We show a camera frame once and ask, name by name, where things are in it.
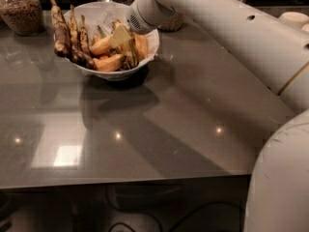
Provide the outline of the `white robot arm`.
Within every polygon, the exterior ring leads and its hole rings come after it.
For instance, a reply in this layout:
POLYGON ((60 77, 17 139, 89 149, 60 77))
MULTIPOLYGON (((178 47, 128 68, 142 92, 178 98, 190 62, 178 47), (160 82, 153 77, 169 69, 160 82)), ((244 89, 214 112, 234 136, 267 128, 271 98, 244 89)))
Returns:
POLYGON ((135 0, 126 24, 145 35, 176 13, 196 21, 298 113, 257 158, 243 232, 309 232, 307 32, 239 0, 135 0))

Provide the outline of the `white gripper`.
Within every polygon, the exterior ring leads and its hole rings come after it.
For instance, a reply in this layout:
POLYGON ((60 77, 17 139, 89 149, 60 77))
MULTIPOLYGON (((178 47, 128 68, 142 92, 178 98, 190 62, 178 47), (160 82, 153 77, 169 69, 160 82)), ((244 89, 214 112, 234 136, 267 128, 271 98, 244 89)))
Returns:
MULTIPOLYGON (((126 11, 126 22, 129 28, 146 35, 171 17, 171 11, 156 0, 134 0, 126 11)), ((109 44, 116 48, 132 39, 124 24, 119 25, 109 39, 109 44)))

